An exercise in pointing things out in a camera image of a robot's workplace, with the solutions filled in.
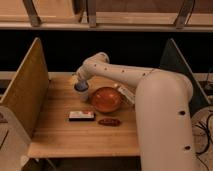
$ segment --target black cable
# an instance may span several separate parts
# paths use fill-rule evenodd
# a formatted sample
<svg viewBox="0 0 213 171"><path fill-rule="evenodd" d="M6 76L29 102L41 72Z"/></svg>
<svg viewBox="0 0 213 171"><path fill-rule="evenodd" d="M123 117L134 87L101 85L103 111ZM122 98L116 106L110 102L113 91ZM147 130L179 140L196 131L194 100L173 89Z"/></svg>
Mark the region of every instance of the black cable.
<svg viewBox="0 0 213 171"><path fill-rule="evenodd" d="M206 128L208 129L208 132L209 132L209 136L210 136L210 141L213 145L213 140L212 140L212 136L211 136L211 131L210 131L210 128L209 128L209 120L211 119L211 117L213 116L213 113L211 113L207 119L206 119Z"/></svg>
<svg viewBox="0 0 213 171"><path fill-rule="evenodd" d="M205 166L206 170L209 171L207 164L197 156L197 159Z"/></svg>
<svg viewBox="0 0 213 171"><path fill-rule="evenodd" d="M204 127L200 126L200 125L195 125L195 126L200 128L200 129L202 129L205 132L206 136L207 136L207 144L206 144L205 148L202 151L196 152L196 154L198 156L200 156L200 155L204 154L206 151L208 151L208 149L210 147L210 137L209 137L208 130L205 128L205 126Z"/></svg>
<svg viewBox="0 0 213 171"><path fill-rule="evenodd" d="M3 144L4 144L4 142L5 142L5 140L6 140L7 136L8 136L8 133L9 133L9 130L7 130L5 136L4 136L4 138L3 138L3 140L2 140L2 142L1 142L1 144L0 144L0 150L1 150L1 148L3 147Z"/></svg>
<svg viewBox="0 0 213 171"><path fill-rule="evenodd" d="M197 154L198 156L200 156L200 155L202 155L203 153L205 153L206 151L208 151L208 149L209 149L209 147L210 147L210 143L213 144L213 140L212 140L212 136L211 136L211 131L210 131L210 129L209 129L209 121L210 121L210 118L211 118L212 116L213 116L213 113L211 113L211 114L207 117L206 123L200 121L200 122L199 122L199 125L195 125L196 127L202 129L202 130L205 132L206 137L207 137L207 144L206 144L205 148L204 148L202 151L200 151L200 152L196 152L196 154Z"/></svg>

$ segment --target black dot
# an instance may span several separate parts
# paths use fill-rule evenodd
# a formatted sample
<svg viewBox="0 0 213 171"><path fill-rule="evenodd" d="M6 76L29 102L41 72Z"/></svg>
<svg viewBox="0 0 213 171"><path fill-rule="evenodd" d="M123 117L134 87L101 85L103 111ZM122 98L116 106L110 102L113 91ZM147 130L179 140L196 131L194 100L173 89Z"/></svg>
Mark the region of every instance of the black dot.
<svg viewBox="0 0 213 171"><path fill-rule="evenodd" d="M190 150L190 149L191 147L189 145L184 147L184 150Z"/></svg>
<svg viewBox="0 0 213 171"><path fill-rule="evenodd" d="M180 114L180 115L185 115L186 112L185 112L184 110L181 110L181 111L179 112L179 114Z"/></svg>

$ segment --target black wall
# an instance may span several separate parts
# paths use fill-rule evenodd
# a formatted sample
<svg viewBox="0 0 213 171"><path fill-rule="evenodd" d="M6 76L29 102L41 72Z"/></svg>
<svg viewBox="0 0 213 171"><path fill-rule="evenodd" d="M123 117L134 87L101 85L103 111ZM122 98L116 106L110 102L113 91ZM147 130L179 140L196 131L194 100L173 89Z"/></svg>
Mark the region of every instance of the black wall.
<svg viewBox="0 0 213 171"><path fill-rule="evenodd" d="M194 72L213 66L213 33L0 30L0 70L16 70L35 37L40 37L49 71L75 71L96 52L114 64L158 67L173 38Z"/></svg>

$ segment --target bowl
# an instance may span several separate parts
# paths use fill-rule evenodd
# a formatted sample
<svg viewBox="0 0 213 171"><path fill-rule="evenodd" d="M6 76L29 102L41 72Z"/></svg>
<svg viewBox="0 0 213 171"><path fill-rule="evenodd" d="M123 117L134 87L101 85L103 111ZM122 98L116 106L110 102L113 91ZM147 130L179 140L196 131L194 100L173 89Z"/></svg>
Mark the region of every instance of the bowl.
<svg viewBox="0 0 213 171"><path fill-rule="evenodd" d="M120 108L122 97L120 92L112 87L101 87L91 96L91 104L102 113L114 112Z"/></svg>

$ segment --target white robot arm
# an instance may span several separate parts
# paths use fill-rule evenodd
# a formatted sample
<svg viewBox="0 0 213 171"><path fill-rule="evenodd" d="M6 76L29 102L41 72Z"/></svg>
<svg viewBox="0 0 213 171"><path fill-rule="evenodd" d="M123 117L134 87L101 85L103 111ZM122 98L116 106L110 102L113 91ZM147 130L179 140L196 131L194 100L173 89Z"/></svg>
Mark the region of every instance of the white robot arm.
<svg viewBox="0 0 213 171"><path fill-rule="evenodd" d="M135 110L143 171L195 171L196 159L188 103L193 88L179 73L109 64L100 52L77 70L78 83L107 77L136 87Z"/></svg>

